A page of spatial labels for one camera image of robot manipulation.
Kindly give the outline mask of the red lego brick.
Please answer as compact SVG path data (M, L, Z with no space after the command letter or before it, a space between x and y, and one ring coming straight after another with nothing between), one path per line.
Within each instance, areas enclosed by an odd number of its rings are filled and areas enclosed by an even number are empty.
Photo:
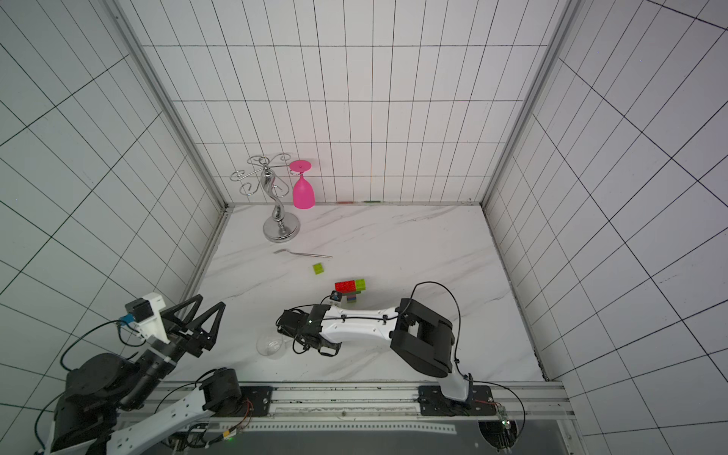
M356 281L350 280L344 282L336 282L335 290L341 294L352 294L356 293L358 291L358 288L356 287Z

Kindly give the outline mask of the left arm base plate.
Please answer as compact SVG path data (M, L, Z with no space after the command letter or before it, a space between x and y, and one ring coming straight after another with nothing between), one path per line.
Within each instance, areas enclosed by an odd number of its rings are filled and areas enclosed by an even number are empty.
M239 419L267 416L273 391L271 386L241 386L241 394L227 416Z

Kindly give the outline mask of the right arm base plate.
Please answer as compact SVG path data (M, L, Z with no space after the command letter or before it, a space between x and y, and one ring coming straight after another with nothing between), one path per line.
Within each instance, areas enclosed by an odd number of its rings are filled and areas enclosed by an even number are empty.
M495 401L489 386L475 386L465 402L443 396L439 386L419 386L417 403L426 417L495 416Z

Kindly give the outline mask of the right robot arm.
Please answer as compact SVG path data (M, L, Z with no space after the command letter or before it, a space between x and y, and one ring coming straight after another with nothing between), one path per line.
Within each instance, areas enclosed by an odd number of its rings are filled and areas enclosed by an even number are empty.
M277 332L293 341L298 355L315 351L334 358L347 342L386 345L417 373L435 378L445 400L471 407L473 379L459 370L460 336L453 333L453 323L419 303L413 294L385 309L356 310L340 305L363 290L359 281L336 284L320 303L284 310L275 322Z

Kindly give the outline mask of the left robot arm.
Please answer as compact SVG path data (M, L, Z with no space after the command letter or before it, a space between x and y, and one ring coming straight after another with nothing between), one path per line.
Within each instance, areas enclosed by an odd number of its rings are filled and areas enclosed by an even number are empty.
M114 323L132 330L143 353L136 360L101 354L68 371L40 453L141 454L199 420L239 411L243 396L237 375L222 368L168 408L126 430L116 429L119 414L141 409L183 356L198 358L212 350L226 306L216 303L201 312L202 303L195 295L167 306L157 293L127 303L125 316Z

